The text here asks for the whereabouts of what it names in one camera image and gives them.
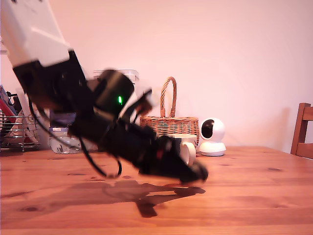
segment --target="dish rack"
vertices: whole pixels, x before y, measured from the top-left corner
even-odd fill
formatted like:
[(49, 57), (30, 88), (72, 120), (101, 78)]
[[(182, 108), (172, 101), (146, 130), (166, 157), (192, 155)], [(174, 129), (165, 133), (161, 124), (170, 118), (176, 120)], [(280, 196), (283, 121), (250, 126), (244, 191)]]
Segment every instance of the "dish rack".
[[(26, 149), (37, 149), (38, 146), (40, 145), (38, 142), (25, 142), (25, 139), (27, 137), (29, 138), (36, 138), (38, 139), (38, 134), (35, 134), (33, 136), (31, 135), (27, 135), (25, 136), (26, 132), (27, 132), (27, 127), (29, 125), (34, 125), (35, 127), (33, 128), (34, 132), (37, 133), (38, 129), (37, 129), (37, 122), (34, 123), (27, 123), (26, 118), (24, 114), (21, 112), (19, 116), (6, 116), (2, 110), (0, 110), (0, 130), (4, 127), (8, 127), (8, 125), (10, 125), (10, 123), (5, 123), (5, 121), (8, 118), (16, 118), (16, 122), (14, 123), (14, 125), (22, 125), (21, 129), (14, 129), (14, 131), (21, 131), (22, 134), (21, 135), (15, 135), (15, 136), (8, 136), (5, 135), (4, 137), (0, 137), (0, 152), (1, 149), (16, 149), (16, 150), (22, 150), (22, 152), (24, 152)], [(20, 141), (18, 141), (17, 143), (10, 143), (9, 139), (19, 139)]]

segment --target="black cable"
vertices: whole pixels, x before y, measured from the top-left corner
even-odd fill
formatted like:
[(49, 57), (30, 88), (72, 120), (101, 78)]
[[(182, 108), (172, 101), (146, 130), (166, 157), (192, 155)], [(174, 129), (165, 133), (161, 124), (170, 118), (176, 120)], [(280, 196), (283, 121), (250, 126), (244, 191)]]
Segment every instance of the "black cable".
[(103, 176), (106, 177), (106, 178), (117, 178), (118, 176), (121, 175), (121, 173), (122, 173), (122, 164), (121, 164), (121, 162), (120, 162), (118, 159), (116, 159), (116, 160), (117, 160), (117, 163), (118, 163), (118, 174), (115, 175), (115, 176), (113, 176), (113, 175), (107, 176), (107, 174), (106, 174), (104, 171), (102, 171), (102, 170), (100, 169), (100, 167), (97, 166), (96, 163), (94, 163), (92, 157), (89, 155), (89, 152), (88, 152), (88, 150), (87, 150), (86, 147), (85, 147), (85, 144), (84, 144), (82, 138), (79, 136), (78, 139), (79, 139), (79, 141), (80, 141), (80, 144), (81, 144), (81, 146), (82, 146), (82, 150), (83, 150), (83, 152), (84, 152), (84, 154), (85, 154), (87, 160), (88, 160), (89, 163), (93, 166), (93, 168), (95, 168), (95, 170), (98, 171), (98, 173), (100, 173), (101, 175), (103, 175)]
[(77, 147), (77, 146), (73, 146), (73, 145), (70, 145), (70, 144), (68, 144), (68, 143), (66, 143), (66, 142), (64, 142), (64, 141), (62, 141), (61, 139), (59, 139), (58, 137), (56, 137), (53, 133), (51, 133), (49, 130), (47, 130), (46, 128), (45, 128), (45, 126), (38, 120), (38, 118), (37, 118), (37, 116), (36, 116), (36, 114), (35, 114), (35, 111), (34, 111), (34, 108), (33, 108), (33, 104), (32, 104), (32, 102), (31, 102), (31, 100), (30, 100), (30, 98), (28, 99), (28, 103), (29, 103), (29, 109), (30, 109), (30, 112), (31, 112), (31, 114), (32, 114), (32, 116), (34, 117), (34, 119), (38, 122), (38, 124), (40, 125), (40, 127), (46, 132), (46, 133), (48, 133), (50, 136), (52, 136), (55, 140), (57, 140), (58, 142), (60, 142), (60, 143), (62, 143), (62, 144), (64, 144), (65, 146), (67, 146), (67, 147), (69, 147), (69, 148), (79, 148), (79, 147)]
[[(54, 134), (52, 134), (49, 130), (47, 130), (47, 129), (45, 128), (45, 126), (38, 120), (37, 116), (35, 115), (35, 112), (34, 112), (34, 109), (33, 109), (33, 104), (32, 104), (32, 102), (31, 102), (30, 98), (28, 99), (28, 103), (29, 103), (29, 109), (30, 109), (31, 114), (33, 115), (34, 119), (38, 122), (38, 124), (40, 125), (40, 127), (41, 127), (45, 132), (47, 132), (47, 133), (48, 133), (49, 135), (51, 135), (54, 139), (56, 139), (58, 142), (64, 144), (65, 146), (67, 146), (67, 147), (69, 147), (69, 148), (78, 148), (78, 147), (76, 147), (76, 146), (72, 146), (72, 145), (69, 145), (68, 143), (65, 143), (64, 141), (62, 141), (62, 140), (60, 140), (59, 138), (57, 138)], [(106, 174), (103, 170), (101, 170), (101, 169), (94, 163), (92, 157), (89, 155), (89, 152), (88, 152), (88, 150), (86, 149), (86, 146), (85, 146), (85, 144), (84, 144), (82, 138), (79, 136), (78, 139), (79, 139), (79, 141), (80, 141), (80, 144), (81, 144), (81, 146), (82, 146), (82, 150), (83, 150), (83, 152), (84, 152), (84, 154), (85, 154), (85, 157), (87, 158), (88, 162), (95, 168), (95, 170), (96, 170), (100, 175), (102, 175), (102, 176), (108, 178), (107, 174)], [(121, 162), (120, 162), (118, 159), (116, 159), (116, 160), (117, 160), (117, 163), (118, 163), (118, 173), (117, 173), (117, 175), (115, 175), (115, 177), (112, 176), (112, 175), (110, 175), (110, 178), (117, 178), (117, 177), (120, 176), (121, 173), (122, 173), (122, 164), (121, 164)]]

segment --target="cream wall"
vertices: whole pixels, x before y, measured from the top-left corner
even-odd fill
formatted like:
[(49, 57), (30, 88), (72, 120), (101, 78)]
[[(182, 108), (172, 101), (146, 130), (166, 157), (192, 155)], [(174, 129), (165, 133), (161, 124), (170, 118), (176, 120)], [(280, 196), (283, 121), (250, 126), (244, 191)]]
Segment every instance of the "cream wall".
[[(177, 117), (221, 119), (226, 145), (290, 151), (298, 104), (313, 104), (312, 0), (50, 4), (87, 74), (135, 69), (158, 92), (173, 76)], [(7, 90), (19, 86), (5, 56), (1, 83)], [(159, 108), (151, 114), (159, 115)], [(313, 142), (313, 125), (308, 132)]]

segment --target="wire rack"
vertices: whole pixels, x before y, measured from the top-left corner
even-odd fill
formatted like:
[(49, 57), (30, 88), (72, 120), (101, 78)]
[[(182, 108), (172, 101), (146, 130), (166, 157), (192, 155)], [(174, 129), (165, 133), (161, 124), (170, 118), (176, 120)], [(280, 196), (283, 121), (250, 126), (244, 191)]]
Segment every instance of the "wire rack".
[[(14, 123), (7, 123), (8, 118), (14, 118)], [(38, 142), (27, 142), (26, 138), (35, 138), (38, 140), (37, 122), (27, 122), (27, 118), (22, 112), (19, 116), (6, 116), (2, 110), (0, 110), (0, 130), (3, 128), (10, 129), (10, 132), (4, 136), (0, 136), (0, 152), (1, 149), (19, 149), (24, 152), (26, 149), (37, 149), (40, 145)]]

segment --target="wooden table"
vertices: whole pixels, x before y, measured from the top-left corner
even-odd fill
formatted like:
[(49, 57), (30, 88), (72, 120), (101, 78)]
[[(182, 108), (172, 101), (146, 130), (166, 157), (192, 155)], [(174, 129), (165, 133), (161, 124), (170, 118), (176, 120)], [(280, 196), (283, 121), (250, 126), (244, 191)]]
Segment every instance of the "wooden table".
[(210, 171), (200, 188), (140, 176), (126, 162), (106, 180), (83, 154), (0, 154), (2, 235), (313, 235), (313, 161), (276, 150), (199, 156)]

